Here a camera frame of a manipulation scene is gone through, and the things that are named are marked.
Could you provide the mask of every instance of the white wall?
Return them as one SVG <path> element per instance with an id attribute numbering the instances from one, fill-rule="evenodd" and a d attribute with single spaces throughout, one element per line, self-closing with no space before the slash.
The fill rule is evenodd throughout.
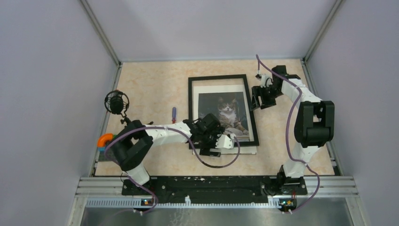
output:
<path id="1" fill-rule="evenodd" d="M 121 61 L 303 57 L 335 0 L 89 0 Z"/>
<path id="2" fill-rule="evenodd" d="M 0 225 L 65 225 L 116 66 L 77 0 L 0 3 Z"/>
<path id="3" fill-rule="evenodd" d="M 336 151 L 372 225 L 398 225 L 399 1 L 346 1 L 310 61 Z"/>

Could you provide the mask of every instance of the enclosure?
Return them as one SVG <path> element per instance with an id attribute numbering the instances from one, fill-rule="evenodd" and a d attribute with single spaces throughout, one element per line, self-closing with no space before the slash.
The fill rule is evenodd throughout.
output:
<path id="1" fill-rule="evenodd" d="M 5 1 L 0 10 L 1 225 L 397 224 L 388 196 L 399 170 L 398 1 L 39 0 Z M 182 121 L 192 117 L 189 78 L 244 74 L 250 95 L 259 85 L 256 54 L 335 104 L 334 138 L 309 162 L 321 179 L 314 199 L 292 215 L 276 208 L 287 195 L 238 205 L 188 199 L 133 213 L 141 199 L 122 195 L 127 178 L 96 146 L 124 128 L 105 110 L 106 94 L 126 93 L 133 120 L 170 124 L 176 107 Z M 284 164 L 292 101 L 254 111 L 254 133 L 245 91 L 216 85 L 232 89 L 199 92 L 194 115 L 228 102 L 241 140 L 257 137 L 259 146 L 223 169 L 202 166 L 187 144 L 156 147 L 143 160 L 152 177 L 273 176 Z M 293 147 L 293 133 L 289 140 Z M 308 170 L 304 181 L 308 195 L 298 203 L 318 187 Z"/>

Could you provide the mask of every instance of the picture frame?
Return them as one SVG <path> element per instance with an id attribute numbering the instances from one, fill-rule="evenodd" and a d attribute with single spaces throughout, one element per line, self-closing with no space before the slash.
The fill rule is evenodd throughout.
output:
<path id="1" fill-rule="evenodd" d="M 259 146 L 255 116 L 249 110 L 251 98 L 246 74 L 190 77 L 188 103 L 189 120 L 212 113 L 225 127 L 225 134 L 236 135 L 241 147 Z M 256 148 L 249 153 L 256 153 Z"/>

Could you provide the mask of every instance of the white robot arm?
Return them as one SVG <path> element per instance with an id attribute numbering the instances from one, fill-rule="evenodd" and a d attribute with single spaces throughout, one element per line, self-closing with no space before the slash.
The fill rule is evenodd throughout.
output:
<path id="1" fill-rule="evenodd" d="M 295 122 L 294 134 L 297 143 L 291 150 L 293 159 L 308 163 L 312 156 L 334 135 L 334 104 L 331 101 L 323 101 L 302 83 L 297 75 L 287 74 L 285 66 L 276 66 L 272 69 L 281 76 L 286 77 L 295 86 L 275 75 L 258 74 L 260 86 L 252 88 L 251 110 L 267 108 L 276 104 L 275 98 L 286 95 L 294 102 L 299 95 L 298 87 L 302 91 L 297 102 L 298 116 Z M 285 177 L 303 177 L 305 164 L 288 159 L 282 166 Z"/>
<path id="2" fill-rule="evenodd" d="M 171 143 L 186 143 L 187 138 L 194 143 L 198 142 L 199 153 L 202 155 L 220 156 L 220 153 L 213 153 L 210 150 L 234 148 L 235 135 L 224 135 L 224 128 L 212 114 L 206 115 L 203 119 L 183 120 L 170 125 L 142 125 L 139 120 L 126 120 L 126 123 L 127 126 L 112 140 L 124 137 L 114 143 L 110 149 L 121 169 L 140 185 L 150 180 L 142 162 L 150 148 Z"/>
<path id="3" fill-rule="evenodd" d="M 296 104 L 296 107 L 299 108 L 301 102 L 309 101 L 312 103 L 320 103 L 321 99 L 315 96 L 310 90 L 302 83 L 300 79 L 289 79 L 293 82 L 296 87 L 301 88 L 302 96 L 300 101 Z M 299 91 L 298 89 L 289 84 L 286 81 L 283 81 L 281 92 L 288 96 L 292 102 L 298 98 Z M 320 149 L 321 147 L 317 145 L 303 147 L 301 143 L 296 142 L 295 147 L 291 150 L 291 155 L 294 159 L 305 161 L 306 163 L 310 162 L 312 156 Z M 306 166 L 298 161 L 292 161 L 290 158 L 283 165 L 284 172 L 286 177 L 292 178 L 300 178 L 303 177 Z"/>

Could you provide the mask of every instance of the table surface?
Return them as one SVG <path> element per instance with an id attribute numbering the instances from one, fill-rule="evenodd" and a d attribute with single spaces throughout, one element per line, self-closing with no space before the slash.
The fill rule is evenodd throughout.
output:
<path id="1" fill-rule="evenodd" d="M 286 65 L 289 74 L 297 74 L 306 84 L 299 59 L 263 60 L 270 68 Z M 130 100 L 127 115 L 142 123 L 154 121 L 154 125 L 170 124 L 172 107 L 177 108 L 177 121 L 188 118 L 188 78 L 230 74 L 246 74 L 249 90 L 259 85 L 255 78 L 256 60 L 223 61 L 172 61 L 124 63 L 118 90 Z M 285 145 L 285 127 L 292 102 L 286 96 L 276 99 L 277 105 L 255 110 L 255 122 L 260 145 L 256 155 L 241 155 L 231 166 L 212 169 L 201 164 L 187 144 L 169 144 L 152 148 L 144 159 L 144 166 L 152 176 L 222 176 L 222 175 L 275 175 L 288 158 Z M 297 110 L 290 122 L 290 146 L 295 145 L 293 128 Z M 110 115 L 107 133 L 118 134 L 123 125 L 120 115 Z M 234 155 L 201 157 L 212 165 L 225 165 Z M 321 175 L 333 175 L 334 171 L 326 147 L 322 147 L 309 163 Z M 119 176 L 119 166 L 111 161 L 97 164 L 96 176 Z"/>

